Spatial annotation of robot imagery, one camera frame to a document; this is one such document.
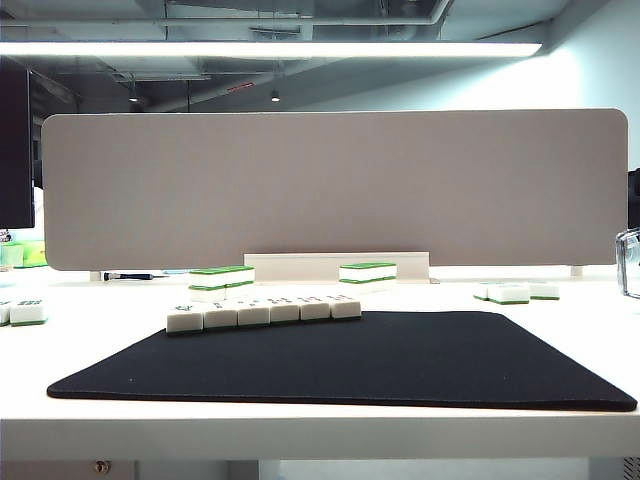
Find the office desk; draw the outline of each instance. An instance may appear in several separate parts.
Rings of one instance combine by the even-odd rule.
[[[49,323],[0,329],[4,460],[358,459],[640,456],[640,414],[453,408],[123,402],[48,398],[46,387],[161,329],[186,278],[90,283],[49,269],[0,274],[0,297],[41,295]],[[475,282],[401,284],[365,310],[502,313],[640,399],[640,301],[615,274],[561,282],[561,300],[500,306]],[[260,294],[330,293],[330,285]]]

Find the glass cup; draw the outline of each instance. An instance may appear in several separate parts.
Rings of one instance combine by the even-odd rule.
[[[640,298],[640,228],[616,236],[618,286],[623,295]]]

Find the fluorescent light fixture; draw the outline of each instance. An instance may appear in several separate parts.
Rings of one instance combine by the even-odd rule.
[[[0,56],[429,58],[529,57],[540,43],[0,42]]]

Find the white wall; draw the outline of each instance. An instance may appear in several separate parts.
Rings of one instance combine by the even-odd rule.
[[[551,53],[371,90],[305,111],[615,107],[640,167],[640,0],[611,0]]]

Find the stack of mahjong tiles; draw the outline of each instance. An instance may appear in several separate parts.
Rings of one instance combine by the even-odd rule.
[[[560,287],[548,282],[482,282],[473,296],[500,305],[529,303],[529,300],[560,300]]]
[[[192,302],[219,302],[253,293],[256,271],[245,265],[203,268],[189,272]]]
[[[0,327],[40,325],[47,321],[47,311],[41,299],[12,302],[0,300]]]
[[[361,313],[360,302],[345,295],[193,303],[170,309],[167,314],[167,333],[194,333],[298,321],[342,320],[360,317]]]
[[[356,296],[389,289],[397,275],[398,266],[391,262],[350,263],[338,270],[341,289]]]

